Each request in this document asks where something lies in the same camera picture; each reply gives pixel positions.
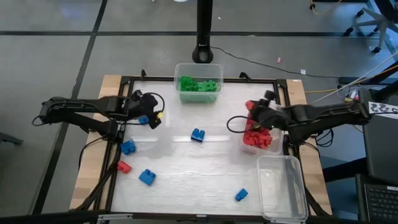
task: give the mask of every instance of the white board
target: white board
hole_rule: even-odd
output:
[[[181,104],[173,82],[135,81],[134,89],[162,95],[166,106],[158,128],[127,127],[124,140],[133,139],[137,151],[121,156],[132,171],[118,173],[112,212],[261,215],[258,156],[239,150],[242,134],[229,132],[226,122],[246,116],[245,102],[274,91],[271,84],[224,83],[213,104]],[[237,119],[231,128],[243,130],[245,123]],[[194,128],[206,132],[203,143],[191,141]],[[145,169],[156,174],[151,186],[138,179]],[[237,202],[242,188],[249,194]]]

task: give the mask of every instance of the clear plastic bin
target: clear plastic bin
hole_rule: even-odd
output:
[[[281,105],[275,104],[273,101],[269,105],[270,108],[274,110],[282,110]],[[268,154],[268,155],[281,155],[282,154],[282,144],[284,141],[284,134],[283,131],[274,128],[269,131],[271,137],[272,137],[272,142],[270,145],[268,145],[267,149],[261,149],[258,147],[250,146],[247,145],[243,142],[243,135],[242,134],[242,140],[241,140],[241,150],[250,154]]]
[[[308,207],[300,161],[294,156],[262,156],[257,171],[262,216],[277,223],[305,223]]]
[[[195,82],[214,81],[216,91],[182,91],[181,77],[192,77]],[[180,63],[175,66],[174,87],[183,103],[212,103],[223,89],[223,67],[217,64]]]

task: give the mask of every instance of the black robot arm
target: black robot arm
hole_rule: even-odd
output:
[[[371,115],[363,103],[349,103],[328,106],[294,105],[273,110],[269,107],[275,94],[267,91],[265,99],[252,101],[251,119],[256,126],[278,128],[287,131],[293,144],[301,144],[312,134],[342,124],[364,125]]]
[[[161,123],[163,109],[154,111],[157,100],[153,95],[156,94],[142,94],[140,90],[136,90],[130,97],[104,96],[97,100],[53,97],[42,103],[42,109],[37,118],[42,121],[42,124],[66,122],[77,125],[86,132],[97,131],[109,140],[115,140],[120,137],[117,136],[118,124],[130,119],[147,116],[152,129]],[[109,121],[98,121],[78,113],[100,113]]]

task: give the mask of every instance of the chair leg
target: chair leg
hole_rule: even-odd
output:
[[[382,16],[382,15],[380,15],[380,14],[378,14],[378,13],[375,13],[375,12],[373,12],[373,11],[370,11],[370,10],[367,9],[367,8],[362,8],[362,11],[366,12],[367,14],[369,14],[369,16],[373,17],[373,19],[375,19],[375,20],[384,19],[384,16]]]
[[[387,32],[387,23],[383,22],[382,24],[380,24],[380,39],[379,39],[379,48],[381,48],[383,42],[384,42],[384,37],[386,36],[386,32]]]
[[[373,20],[373,21],[360,22],[360,23],[357,23],[357,24],[353,24],[351,27],[378,26],[380,23],[382,23],[382,21]]]

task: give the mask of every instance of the blue block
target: blue block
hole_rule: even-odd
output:
[[[203,138],[205,138],[205,131],[195,128],[192,132],[191,139],[195,141],[203,142]]]
[[[142,117],[138,118],[138,121],[140,124],[147,124],[147,123],[149,123],[149,118],[147,116],[142,116]]]
[[[240,202],[247,194],[248,192],[245,189],[242,189],[238,194],[236,194],[235,199]]]
[[[142,182],[150,186],[155,180],[156,174],[151,172],[149,169],[146,169],[142,174],[138,177]]]
[[[133,140],[126,141],[125,143],[120,144],[120,148],[125,155],[136,151],[136,145],[134,144]]]

